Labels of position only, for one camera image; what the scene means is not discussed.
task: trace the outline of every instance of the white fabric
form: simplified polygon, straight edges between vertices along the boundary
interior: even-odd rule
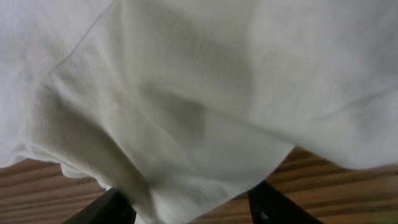
[[[0,0],[0,166],[59,162],[186,223],[299,144],[398,158],[398,2]]]

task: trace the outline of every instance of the white towel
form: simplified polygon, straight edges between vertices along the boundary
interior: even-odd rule
[[[397,161],[398,2],[0,0],[0,166],[61,163],[186,223],[299,144]]]

